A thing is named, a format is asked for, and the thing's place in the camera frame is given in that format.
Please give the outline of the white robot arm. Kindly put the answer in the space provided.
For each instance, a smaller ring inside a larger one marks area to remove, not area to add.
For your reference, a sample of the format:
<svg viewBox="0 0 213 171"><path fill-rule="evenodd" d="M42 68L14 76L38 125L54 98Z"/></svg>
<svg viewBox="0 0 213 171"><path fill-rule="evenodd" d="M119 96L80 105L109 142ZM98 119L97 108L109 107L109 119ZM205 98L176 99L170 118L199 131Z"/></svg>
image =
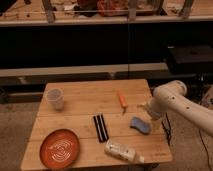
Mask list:
<svg viewBox="0 0 213 171"><path fill-rule="evenodd" d="M186 85L174 80L157 86L144 107L154 120L174 111L213 137L213 110L188 100L186 93Z"/></svg>

